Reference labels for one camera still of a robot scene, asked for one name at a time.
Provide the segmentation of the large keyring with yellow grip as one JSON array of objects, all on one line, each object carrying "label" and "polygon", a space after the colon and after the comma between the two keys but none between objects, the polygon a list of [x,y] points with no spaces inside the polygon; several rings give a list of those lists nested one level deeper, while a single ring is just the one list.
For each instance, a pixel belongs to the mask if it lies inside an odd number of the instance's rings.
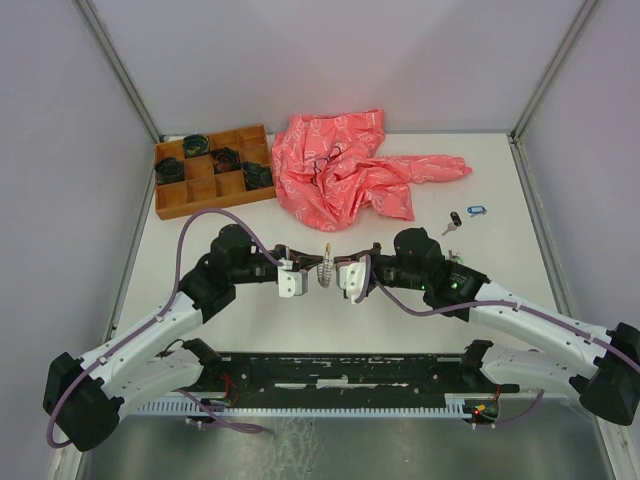
[{"label": "large keyring with yellow grip", "polygon": [[317,281],[322,288],[331,286],[334,272],[334,259],[332,256],[332,247],[330,243],[325,246],[325,251],[321,263],[316,267]]}]

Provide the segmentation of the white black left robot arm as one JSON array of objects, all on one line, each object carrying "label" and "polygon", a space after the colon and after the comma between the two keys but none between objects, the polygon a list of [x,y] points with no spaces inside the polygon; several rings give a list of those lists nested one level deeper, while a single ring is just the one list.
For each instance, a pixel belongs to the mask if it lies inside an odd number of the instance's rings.
[{"label": "white black left robot arm", "polygon": [[209,252],[176,275],[163,305],[93,350],[51,362],[43,398],[49,445],[89,451],[155,398],[191,385],[215,387],[221,366],[204,342],[189,341],[166,357],[161,350],[226,308],[239,284],[274,282],[283,298],[304,294],[308,271],[322,260],[285,245],[267,249],[242,223],[223,227]]}]

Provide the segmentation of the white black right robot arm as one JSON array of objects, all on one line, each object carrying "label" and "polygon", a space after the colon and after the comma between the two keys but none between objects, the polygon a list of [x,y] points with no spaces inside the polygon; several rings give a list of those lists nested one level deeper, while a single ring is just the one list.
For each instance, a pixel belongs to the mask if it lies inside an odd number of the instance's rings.
[{"label": "white black right robot arm", "polygon": [[632,424],[639,406],[639,331],[619,323],[608,329],[543,309],[485,274],[447,259],[423,228],[394,238],[394,252],[379,244],[333,263],[345,297],[361,303],[374,289],[392,302],[392,289],[420,291],[423,316],[456,317],[505,333],[527,345],[513,350],[475,341],[458,368],[467,389],[517,385],[575,397],[582,407],[613,424]]}]

